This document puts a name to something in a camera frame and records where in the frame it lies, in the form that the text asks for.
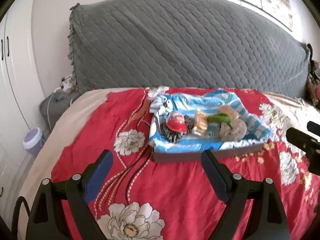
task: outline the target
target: green object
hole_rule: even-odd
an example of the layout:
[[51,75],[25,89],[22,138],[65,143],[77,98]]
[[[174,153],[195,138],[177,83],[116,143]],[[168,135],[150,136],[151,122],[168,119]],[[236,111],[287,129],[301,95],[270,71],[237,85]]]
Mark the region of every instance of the green object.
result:
[[215,122],[215,123],[231,123],[232,117],[225,113],[218,113],[208,116],[208,122]]

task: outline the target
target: blue striped fabric lining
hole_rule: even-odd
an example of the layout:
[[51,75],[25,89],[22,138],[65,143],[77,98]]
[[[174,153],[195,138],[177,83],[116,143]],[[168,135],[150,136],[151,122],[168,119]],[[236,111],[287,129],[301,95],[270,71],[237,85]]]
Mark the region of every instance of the blue striped fabric lining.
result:
[[[189,94],[165,94],[166,100],[171,100],[173,103],[173,111],[179,111],[183,115],[194,117],[196,110],[199,108],[206,114],[216,114],[219,107],[227,104],[238,111],[241,118],[247,125],[249,134],[242,140],[240,145],[246,146],[258,142],[268,140],[271,130],[270,128],[251,115],[243,106],[240,98],[233,92],[225,90],[215,90],[203,96]],[[204,150],[219,150],[222,145],[223,149],[234,147],[235,142],[222,143],[215,135],[219,132],[218,125],[215,123],[209,124],[206,135],[198,137],[195,135],[185,135],[177,144],[169,143],[165,136],[160,134],[156,127],[160,127],[160,123],[164,122],[165,116],[169,114],[159,115],[155,113],[155,118],[152,119],[149,135],[149,144],[154,147],[155,152],[159,153],[188,153],[202,152]]]

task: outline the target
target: metal screw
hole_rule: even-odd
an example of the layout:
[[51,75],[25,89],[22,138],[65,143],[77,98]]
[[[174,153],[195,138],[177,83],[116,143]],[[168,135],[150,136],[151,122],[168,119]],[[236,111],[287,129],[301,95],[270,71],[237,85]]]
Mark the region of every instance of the metal screw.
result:
[[43,181],[42,181],[42,184],[43,185],[47,185],[49,183],[49,179],[44,179]]
[[273,180],[272,180],[272,179],[270,179],[270,178],[266,178],[266,183],[268,183],[268,184],[272,184],[272,183],[273,183]]
[[241,179],[242,176],[239,173],[235,173],[235,174],[233,174],[233,178],[234,179]]
[[80,178],[81,178],[80,174],[75,174],[75,175],[72,176],[73,180],[79,180]]

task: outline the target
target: beige bedding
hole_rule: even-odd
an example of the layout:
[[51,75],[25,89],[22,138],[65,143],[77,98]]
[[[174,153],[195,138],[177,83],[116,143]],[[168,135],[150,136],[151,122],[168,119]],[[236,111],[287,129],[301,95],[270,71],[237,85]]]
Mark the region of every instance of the beige bedding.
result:
[[[41,181],[51,177],[51,170],[58,161],[63,148],[72,143],[92,112],[101,105],[109,92],[120,92],[122,89],[104,89],[89,91],[82,95],[59,119],[43,149],[36,158],[30,172],[25,180],[20,195],[24,196],[31,204]],[[320,113],[315,108],[306,104],[303,100],[295,100],[286,96],[274,93],[264,93],[269,100],[281,108],[290,118],[293,126],[308,133],[306,125],[308,121],[320,124]],[[19,239],[25,239],[28,216],[21,209],[19,218]]]

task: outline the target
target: black door handle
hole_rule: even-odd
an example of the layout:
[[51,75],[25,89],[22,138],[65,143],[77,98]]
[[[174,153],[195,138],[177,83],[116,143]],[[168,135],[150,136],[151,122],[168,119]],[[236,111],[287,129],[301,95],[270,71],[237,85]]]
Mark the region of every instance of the black door handle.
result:
[[3,40],[1,39],[1,60],[3,60]]
[[9,38],[7,36],[7,42],[8,42],[8,57],[9,57]]

